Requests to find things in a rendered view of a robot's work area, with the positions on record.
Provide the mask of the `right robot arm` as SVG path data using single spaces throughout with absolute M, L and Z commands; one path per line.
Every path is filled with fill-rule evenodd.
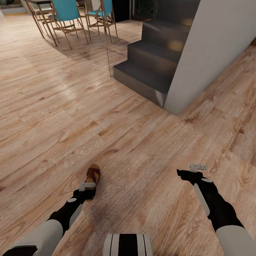
M 225 202 L 213 181 L 197 170 L 206 165 L 190 164 L 188 170 L 178 170 L 182 180 L 191 182 L 197 197 L 217 234 L 225 256 L 256 256 L 256 243 L 246 231 L 232 205 Z

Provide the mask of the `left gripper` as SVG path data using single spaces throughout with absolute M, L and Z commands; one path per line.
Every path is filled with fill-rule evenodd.
M 74 196 L 76 195 L 82 195 L 84 198 L 84 201 L 92 200 L 95 196 L 96 188 L 94 190 L 85 190 L 82 192 L 79 192 L 79 190 L 74 191 Z

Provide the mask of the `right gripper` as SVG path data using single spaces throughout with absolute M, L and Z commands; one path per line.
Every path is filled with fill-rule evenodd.
M 178 174 L 178 176 L 181 176 L 182 180 L 187 180 L 189 182 L 191 182 L 191 178 L 193 176 L 202 176 L 203 177 L 203 173 L 201 173 L 201 172 L 190 172 L 188 170 L 178 170 L 177 169 L 177 174 Z

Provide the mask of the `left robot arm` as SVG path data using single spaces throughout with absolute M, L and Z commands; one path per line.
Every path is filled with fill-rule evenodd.
M 80 183 L 74 196 L 66 205 L 53 212 L 49 219 L 31 234 L 11 246 L 2 256 L 52 256 L 66 230 L 69 230 L 80 215 L 84 201 L 92 200 L 96 193 L 85 188 L 95 187 L 95 183 Z

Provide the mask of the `sandal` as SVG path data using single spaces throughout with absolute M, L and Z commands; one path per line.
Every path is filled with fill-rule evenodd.
M 87 171 L 86 183 L 95 183 L 100 179 L 100 169 L 96 164 L 92 164 Z M 96 187 L 85 188 L 86 190 L 94 190 Z

